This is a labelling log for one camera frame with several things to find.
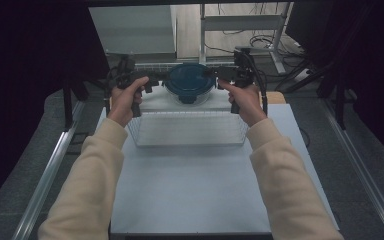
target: person's right hand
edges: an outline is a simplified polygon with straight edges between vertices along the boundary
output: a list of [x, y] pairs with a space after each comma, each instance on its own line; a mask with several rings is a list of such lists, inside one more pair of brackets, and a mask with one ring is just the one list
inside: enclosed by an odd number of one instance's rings
[[260, 105], [257, 86], [252, 84], [246, 88], [238, 88], [221, 79], [218, 80], [218, 83], [229, 91], [229, 102], [235, 101], [239, 105], [239, 115], [249, 127], [267, 118]]

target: black curtain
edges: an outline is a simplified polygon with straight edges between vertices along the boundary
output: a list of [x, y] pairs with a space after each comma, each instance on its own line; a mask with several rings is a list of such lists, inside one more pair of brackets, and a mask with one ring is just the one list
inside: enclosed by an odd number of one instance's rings
[[36, 130], [46, 97], [65, 78], [96, 80], [108, 70], [86, 5], [0, 1], [0, 187]]
[[384, 1], [378, 1], [350, 49], [348, 87], [355, 111], [384, 144]]

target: metal rail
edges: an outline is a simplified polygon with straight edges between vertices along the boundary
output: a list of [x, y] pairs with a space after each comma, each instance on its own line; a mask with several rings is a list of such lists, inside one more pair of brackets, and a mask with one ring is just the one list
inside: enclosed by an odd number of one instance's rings
[[16, 231], [12, 236], [13, 240], [29, 238], [30, 233], [36, 223], [37, 217], [39, 216], [40, 210], [42, 209], [43, 203], [48, 196], [49, 189], [54, 182], [54, 178], [58, 172], [61, 161], [64, 158], [73, 134], [76, 131], [84, 105], [85, 104], [83, 102], [77, 102], [77, 104], [74, 106], [73, 125], [69, 131], [63, 132], [61, 134], [58, 143], [55, 146], [54, 152], [49, 159], [48, 165], [46, 166], [45, 171], [43, 172], [43, 175], [37, 184], [36, 190], [30, 199], [26, 211], [24, 212], [24, 215], [21, 218]]
[[333, 115], [333, 109], [330, 106], [329, 100], [324, 101], [325, 104], [323, 110], [326, 114], [326, 117], [329, 119], [333, 130], [335, 131], [344, 150], [348, 154], [350, 162], [355, 172], [357, 173], [357, 176], [360, 178], [360, 181], [363, 184], [367, 195], [372, 201], [376, 211], [378, 212], [384, 224], [384, 195], [382, 194], [381, 190], [372, 178], [369, 170], [366, 167], [366, 164], [364, 164], [364, 160], [361, 158], [359, 152], [357, 151], [351, 139], [349, 138], [347, 131], [342, 130], [341, 126], [336, 122], [336, 119]]

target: white table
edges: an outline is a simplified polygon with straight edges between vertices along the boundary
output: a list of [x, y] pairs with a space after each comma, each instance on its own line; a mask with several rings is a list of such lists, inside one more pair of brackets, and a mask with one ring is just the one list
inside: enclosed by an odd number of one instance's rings
[[[269, 104], [269, 116], [301, 154], [336, 225], [290, 106]], [[123, 153], [111, 221], [113, 234], [271, 232], [248, 158], [248, 140], [243, 146], [137, 148], [129, 136]]]

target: gray floor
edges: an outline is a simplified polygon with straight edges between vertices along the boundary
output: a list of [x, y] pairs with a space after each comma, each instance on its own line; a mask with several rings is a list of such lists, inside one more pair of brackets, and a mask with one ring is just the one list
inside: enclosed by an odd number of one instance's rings
[[[299, 51], [290, 43], [285, 43], [285, 45], [290, 51]], [[115, 59], [109, 59], [111, 64], [114, 61]], [[167, 62], [175, 60], [149, 58], [141, 61]], [[296, 65], [299, 59], [288, 59], [287, 61], [291, 65]], [[261, 70], [269, 75], [276, 75], [274, 65], [268, 55], [260, 56], [257, 62]], [[282, 78], [269, 77], [271, 82], [269, 90], [273, 90], [280, 79]], [[285, 97], [292, 107], [298, 125], [308, 133], [310, 139], [308, 150], [341, 228], [341, 233], [346, 239], [384, 239], [384, 225], [357, 177], [349, 156], [323, 112], [324, 102], [316, 95], [318, 85], [318, 82], [313, 82], [294, 93], [286, 94]], [[91, 96], [86, 102], [82, 121], [76, 131], [80, 140], [84, 133], [93, 134], [103, 107], [102, 91], [93, 85], [88, 84], [87, 87]], [[352, 109], [352, 104], [347, 104], [345, 107], [345, 125], [370, 173], [384, 193], [383, 145], [360, 121]], [[63, 127], [62, 94], [56, 92], [48, 97], [42, 121], [19, 163], [0, 191], [0, 239], [10, 239], [13, 236]], [[46, 218], [46, 214], [55, 200], [71, 164], [77, 157], [79, 149], [79, 144], [70, 145], [69, 154], [63, 159], [30, 239], [37, 238], [37, 226]]]

